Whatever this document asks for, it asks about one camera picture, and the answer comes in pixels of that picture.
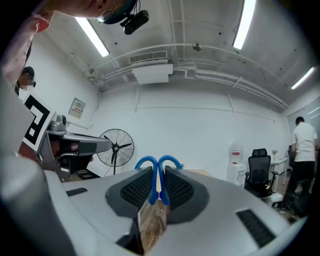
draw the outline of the standing fan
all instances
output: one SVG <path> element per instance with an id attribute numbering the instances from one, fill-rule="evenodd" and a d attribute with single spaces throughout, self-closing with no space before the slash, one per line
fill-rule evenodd
<path id="1" fill-rule="evenodd" d="M 110 140 L 112 147 L 108 151 L 97 155 L 105 165 L 113 166 L 113 174 L 116 174 L 116 167 L 123 166 L 133 156 L 135 151 L 134 141 L 128 133 L 121 129 L 107 130 L 100 137 Z"/>

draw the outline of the table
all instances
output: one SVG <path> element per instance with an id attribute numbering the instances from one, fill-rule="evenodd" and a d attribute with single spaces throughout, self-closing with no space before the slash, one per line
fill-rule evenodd
<path id="1" fill-rule="evenodd" d="M 285 184 L 285 177 L 287 177 L 287 164 L 289 158 L 283 158 L 283 159 L 276 159 L 276 160 L 271 160 L 270 162 L 270 166 L 272 167 L 272 171 L 274 172 L 278 172 L 279 175 L 282 174 L 282 172 L 279 172 L 279 165 L 283 164 L 284 162 L 286 162 L 286 164 L 284 165 L 284 178 L 283 178 L 283 182 L 282 185 Z M 274 185 L 274 191 L 277 191 L 277 186 L 278 186 L 278 180 L 279 180 L 279 175 L 276 176 L 275 178 L 275 185 Z"/>
<path id="2" fill-rule="evenodd" d="M 213 178 L 213 176 L 210 173 L 208 173 L 206 170 L 203 170 L 203 169 L 185 169 L 185 170 L 191 171 L 191 172 L 194 172 L 194 173 L 197 173 L 197 174 L 202 174 L 202 175 L 209 176 L 209 177 Z M 160 184 L 159 175 L 156 176 L 156 191 L 158 191 L 158 192 L 161 191 L 161 184 Z"/>

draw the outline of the white cabinet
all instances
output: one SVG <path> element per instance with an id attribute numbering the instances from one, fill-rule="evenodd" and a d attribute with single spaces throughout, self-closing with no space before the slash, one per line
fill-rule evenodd
<path id="1" fill-rule="evenodd" d="M 243 187 L 245 185 L 247 166 L 241 163 L 231 163 L 228 166 L 228 173 L 226 180 L 234 183 L 237 186 Z"/>

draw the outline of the ceiling light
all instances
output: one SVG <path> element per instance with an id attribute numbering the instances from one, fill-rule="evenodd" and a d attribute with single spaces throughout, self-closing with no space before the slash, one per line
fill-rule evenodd
<path id="1" fill-rule="evenodd" d="M 296 83 L 294 84 L 294 86 L 291 87 L 291 89 L 292 89 L 292 90 L 296 89 L 304 80 L 307 79 L 308 76 L 310 76 L 310 74 L 311 74 L 314 70 L 315 70 L 314 67 L 310 68 L 310 69 L 308 70 L 308 72 L 305 73 L 304 76 L 301 77 L 300 80 L 299 80 L 298 82 L 296 82 Z"/>
<path id="2" fill-rule="evenodd" d="M 316 110 L 320 109 L 320 106 L 318 106 L 316 109 L 312 110 L 311 112 L 308 113 L 310 115 L 311 113 L 315 112 Z"/>
<path id="3" fill-rule="evenodd" d="M 319 115 L 320 115 L 320 113 L 314 115 L 313 117 L 310 117 L 310 119 L 315 118 L 316 116 L 319 116 Z"/>
<path id="4" fill-rule="evenodd" d="M 238 27 L 233 47 L 241 50 L 246 40 L 252 17 L 255 11 L 256 0 L 245 0 L 243 4 L 240 25 Z"/>
<path id="5" fill-rule="evenodd" d="M 91 40 L 91 42 L 94 44 L 95 48 L 99 51 L 102 57 L 105 57 L 109 54 L 109 51 L 105 47 L 105 45 L 100 40 L 99 36 L 89 23 L 89 21 L 86 18 L 81 17 L 75 17 L 76 21 L 79 23 L 83 31 L 86 33 L 88 38 Z"/>

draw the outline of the air conditioner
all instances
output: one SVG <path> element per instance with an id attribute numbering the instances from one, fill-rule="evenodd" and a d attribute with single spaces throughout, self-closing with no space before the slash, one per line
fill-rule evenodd
<path id="1" fill-rule="evenodd" d="M 139 54 L 129 58 L 132 67 L 166 64 L 168 63 L 168 53 L 166 51 L 154 51 Z"/>
<path id="2" fill-rule="evenodd" d="M 169 75 L 173 72 L 174 65 L 172 63 L 138 66 L 132 69 L 132 73 L 139 85 L 168 83 Z"/>

